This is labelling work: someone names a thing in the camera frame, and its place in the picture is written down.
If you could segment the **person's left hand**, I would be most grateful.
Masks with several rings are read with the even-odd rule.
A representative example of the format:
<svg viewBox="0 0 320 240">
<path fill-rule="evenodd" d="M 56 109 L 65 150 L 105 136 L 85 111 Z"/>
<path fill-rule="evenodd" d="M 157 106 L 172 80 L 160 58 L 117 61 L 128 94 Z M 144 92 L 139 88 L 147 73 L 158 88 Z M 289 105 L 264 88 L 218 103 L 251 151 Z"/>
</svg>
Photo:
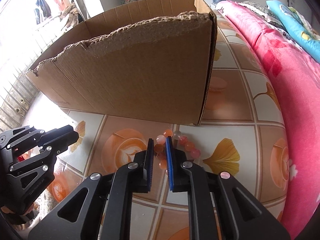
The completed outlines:
<svg viewBox="0 0 320 240">
<path fill-rule="evenodd" d="M 34 204 L 32 204 L 29 209 L 23 214 L 24 216 L 29 214 L 34 208 Z M 6 206 L 3 206 L 1 207 L 1 210 L 4 212 L 4 213 L 14 213 L 13 211 L 11 211 L 9 208 L 7 208 Z"/>
</svg>

